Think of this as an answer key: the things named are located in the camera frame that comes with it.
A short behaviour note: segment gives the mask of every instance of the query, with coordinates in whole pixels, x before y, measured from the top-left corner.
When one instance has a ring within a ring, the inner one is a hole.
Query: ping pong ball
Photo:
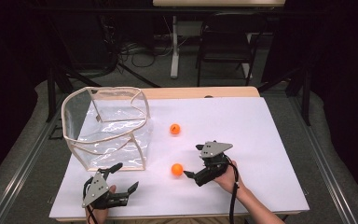
[[[176,163],[171,167],[171,171],[173,175],[181,175],[183,173],[183,166]]]
[[[176,123],[172,124],[170,127],[170,132],[171,132],[171,134],[179,134],[179,132],[180,132],[179,124],[176,124]]]

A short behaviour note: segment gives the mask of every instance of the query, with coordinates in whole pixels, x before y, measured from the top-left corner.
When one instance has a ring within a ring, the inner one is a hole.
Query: white paper sheet
[[[271,211],[309,210],[263,98],[149,100],[149,105],[154,131],[146,170],[120,171],[108,177],[108,184],[116,184],[117,192],[139,181],[128,205],[110,209],[110,217],[226,215],[231,195],[216,183],[198,187],[185,175],[171,174],[171,166],[177,162],[185,170],[200,171],[203,160],[195,145],[213,140],[233,144],[225,153],[238,163],[245,185]],[[173,123],[181,126],[178,135],[170,134]],[[92,175],[72,156],[50,217],[84,217],[82,190]],[[236,202],[235,212],[246,210]]]

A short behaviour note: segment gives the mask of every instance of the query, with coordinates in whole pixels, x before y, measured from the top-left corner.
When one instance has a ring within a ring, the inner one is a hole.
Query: clear plastic container
[[[88,171],[123,162],[144,170],[153,131],[144,93],[132,87],[86,87],[62,104],[63,137]]]

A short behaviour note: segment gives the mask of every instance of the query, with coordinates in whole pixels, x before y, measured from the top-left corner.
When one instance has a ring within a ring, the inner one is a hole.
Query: table
[[[226,154],[238,162],[245,184],[271,211],[288,215],[309,210],[266,102],[256,88],[143,91],[149,99],[154,125],[146,170],[116,172],[108,177],[108,184],[115,183],[117,192],[126,191],[139,181],[139,188],[130,196],[128,205],[110,209],[110,218],[227,216],[230,194],[216,183],[198,187],[193,179],[171,175],[171,165],[176,162],[188,171],[202,169],[203,162],[195,145],[213,140],[233,144]],[[179,135],[169,134],[173,122],[181,124]],[[85,220],[81,194],[91,175],[94,173],[86,172],[71,157],[50,217],[59,221]],[[236,203],[235,214],[247,212]]]
[[[285,0],[153,0],[155,7],[283,7]],[[179,48],[177,42],[178,21],[173,16],[172,21],[172,67],[171,78],[178,78]],[[243,64],[242,69],[246,75],[249,64]]]

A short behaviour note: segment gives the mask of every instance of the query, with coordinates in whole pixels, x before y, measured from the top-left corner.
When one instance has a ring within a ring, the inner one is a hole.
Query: wire
[[[91,182],[93,180],[93,177],[91,177],[88,181],[86,181],[86,183],[84,184],[84,188],[83,188],[83,200],[84,198],[86,198],[86,194],[87,194],[87,191],[89,191],[89,188],[90,188],[90,185],[91,185]],[[94,208],[90,208],[90,205],[87,205],[86,206],[86,209],[89,211],[89,217],[87,218],[87,222],[90,223],[90,217],[92,218],[92,220],[94,221],[95,224],[98,224],[98,221],[97,219],[95,218],[94,214],[93,214],[93,211],[94,211]]]
[[[170,37],[171,37],[171,47],[170,47],[170,50],[167,53],[165,53],[163,55],[160,55],[160,56],[167,56],[173,50],[173,33],[172,33],[171,29],[170,29],[170,25],[167,23],[167,19],[165,19],[165,16],[163,16],[162,18],[164,19],[165,25],[167,26],[168,34],[170,34]]]
[[[234,205],[235,205],[235,200],[237,198],[238,180],[240,178],[240,175],[238,173],[237,167],[232,163],[232,160],[228,156],[226,156],[226,158],[228,159],[228,165],[232,166],[234,170],[234,177],[235,177],[235,183],[232,189],[231,202],[229,207],[229,222],[230,224],[234,224]]]
[[[153,57],[153,60],[152,60],[151,63],[149,63],[147,65],[137,65],[137,64],[135,64],[134,58],[135,58],[136,55],[140,54],[140,53],[137,53],[137,54],[132,55],[132,57],[131,57],[132,65],[135,66],[135,67],[143,67],[143,68],[151,66],[156,61],[156,55],[153,52],[149,52],[149,53],[151,53],[151,56]]]
[[[47,22],[49,23],[51,29],[55,32],[57,37],[62,42],[63,46],[66,49],[66,52],[68,53],[68,56],[70,57],[70,60],[72,59],[72,61],[74,63],[77,63],[81,67],[81,69],[86,70],[86,68],[82,65],[82,63],[77,59],[75,54],[72,52],[72,49],[67,45],[66,41],[64,40],[64,38],[62,36],[62,33],[58,30],[58,28],[55,25],[55,22],[52,20],[52,18],[48,17]],[[108,64],[107,67],[105,67],[103,69],[102,72],[92,74],[92,75],[87,75],[87,76],[84,76],[84,77],[88,77],[88,78],[103,77],[103,76],[106,76],[109,73],[113,72],[115,70],[116,66],[117,66],[117,60],[116,60],[116,58],[115,58],[115,56],[113,55],[112,52],[108,52],[108,55],[110,57],[110,59],[109,59],[110,63]]]
[[[122,64],[122,63],[119,63],[118,66],[121,66],[124,70],[128,71],[129,73],[131,73],[133,76],[135,76],[136,78],[142,80],[143,82],[149,84],[150,86],[152,87],[155,87],[155,88],[159,88],[160,86],[147,80],[145,77],[142,77],[141,75],[135,73],[134,71],[130,70],[129,67],[127,67],[126,65]]]

